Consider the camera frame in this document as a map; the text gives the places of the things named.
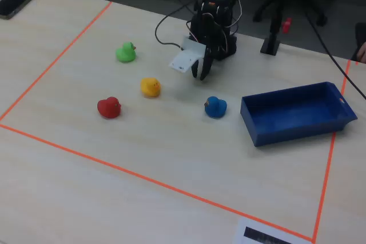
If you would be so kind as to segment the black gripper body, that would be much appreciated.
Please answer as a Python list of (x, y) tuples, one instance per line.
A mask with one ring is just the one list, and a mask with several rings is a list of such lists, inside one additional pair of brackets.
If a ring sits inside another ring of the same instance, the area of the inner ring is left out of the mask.
[(219, 25), (211, 13), (202, 13), (201, 22), (199, 23), (204, 42), (215, 55), (220, 52), (226, 53), (226, 34), (221, 25)]

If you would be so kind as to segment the person hand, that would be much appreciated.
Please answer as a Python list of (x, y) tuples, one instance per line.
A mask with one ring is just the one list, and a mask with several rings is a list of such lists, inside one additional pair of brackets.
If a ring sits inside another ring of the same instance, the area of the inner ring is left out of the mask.
[(366, 42), (360, 46), (356, 56), (358, 62), (366, 63)]

